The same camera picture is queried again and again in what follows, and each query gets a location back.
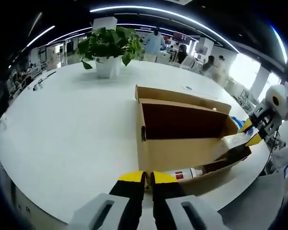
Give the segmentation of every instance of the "potted plant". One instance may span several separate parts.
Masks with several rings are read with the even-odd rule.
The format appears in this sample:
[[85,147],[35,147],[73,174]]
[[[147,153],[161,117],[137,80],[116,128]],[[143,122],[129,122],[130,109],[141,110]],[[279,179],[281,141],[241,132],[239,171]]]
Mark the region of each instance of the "potted plant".
[[105,27],[97,29],[78,44],[78,54],[84,68],[92,69],[85,60],[95,60],[97,75],[101,78],[118,76],[121,61],[127,66],[132,59],[139,58],[141,52],[140,38],[134,29],[123,27],[116,30]]

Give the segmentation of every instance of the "white flower pot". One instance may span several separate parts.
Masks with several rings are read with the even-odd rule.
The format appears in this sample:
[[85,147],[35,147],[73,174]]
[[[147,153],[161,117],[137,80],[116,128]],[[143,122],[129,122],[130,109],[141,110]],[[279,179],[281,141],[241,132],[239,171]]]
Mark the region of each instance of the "white flower pot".
[[98,57],[96,61],[97,76],[99,78],[116,78],[120,74],[121,56],[116,58]]

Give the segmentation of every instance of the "white table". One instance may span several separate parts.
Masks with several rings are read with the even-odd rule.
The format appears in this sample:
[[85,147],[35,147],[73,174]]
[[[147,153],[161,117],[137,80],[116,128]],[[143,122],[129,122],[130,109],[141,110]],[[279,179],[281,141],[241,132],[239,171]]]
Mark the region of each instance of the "white table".
[[[43,89],[25,89],[6,112],[7,128],[0,125],[0,161],[32,202],[67,223],[76,209],[109,192],[120,175],[138,170],[136,84],[224,102],[232,105],[230,115],[247,118],[213,80],[172,66],[132,61],[113,80],[96,79],[96,69],[85,70],[79,63],[55,71]],[[264,168],[266,144],[251,150],[228,173],[205,182],[208,191],[204,186],[196,190],[215,210],[238,197]],[[156,229],[151,207],[145,195],[139,229]]]

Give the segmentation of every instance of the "window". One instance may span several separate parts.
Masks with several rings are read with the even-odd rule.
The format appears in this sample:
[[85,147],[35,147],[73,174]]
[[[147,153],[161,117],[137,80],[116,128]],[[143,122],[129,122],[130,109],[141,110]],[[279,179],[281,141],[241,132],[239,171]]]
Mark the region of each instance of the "window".
[[237,57],[229,70],[229,75],[246,89],[250,89],[257,76],[260,63],[245,54]]
[[264,88],[258,97],[258,101],[261,102],[263,98],[265,98],[265,94],[272,85],[279,85],[280,82],[281,79],[275,73],[271,72],[268,77],[267,83],[264,85]]

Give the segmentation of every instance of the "man in blue shirt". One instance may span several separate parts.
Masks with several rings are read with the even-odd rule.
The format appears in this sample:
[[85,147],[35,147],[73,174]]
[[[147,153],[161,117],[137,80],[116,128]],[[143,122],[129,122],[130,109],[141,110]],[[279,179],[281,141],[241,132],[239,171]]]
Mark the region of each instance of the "man in blue shirt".
[[161,46],[165,44],[163,36],[159,33],[159,28],[156,28],[153,33],[148,34],[144,42],[146,43],[144,61],[155,62]]

